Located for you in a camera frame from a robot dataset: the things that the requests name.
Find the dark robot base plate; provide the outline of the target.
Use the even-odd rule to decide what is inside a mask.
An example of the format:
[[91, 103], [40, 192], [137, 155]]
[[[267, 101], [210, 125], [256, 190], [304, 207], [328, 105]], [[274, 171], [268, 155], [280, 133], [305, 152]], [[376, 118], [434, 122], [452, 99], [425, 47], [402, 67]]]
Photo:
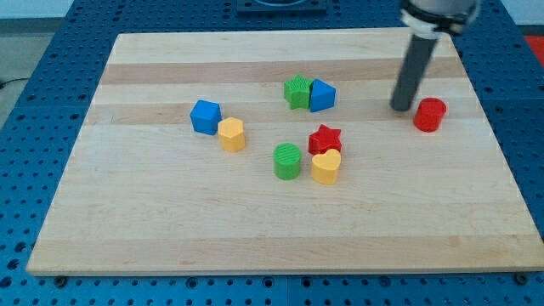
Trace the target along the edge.
[[236, 0], [237, 14], [324, 13], [328, 0]]

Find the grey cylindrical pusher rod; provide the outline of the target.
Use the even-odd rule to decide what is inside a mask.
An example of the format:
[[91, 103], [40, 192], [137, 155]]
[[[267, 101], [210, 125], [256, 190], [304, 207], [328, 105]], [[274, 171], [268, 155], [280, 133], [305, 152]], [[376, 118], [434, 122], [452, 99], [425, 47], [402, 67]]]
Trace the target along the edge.
[[411, 109], [437, 42], [437, 39], [425, 39], [415, 34], [411, 36], [389, 102], [393, 110], [404, 112]]

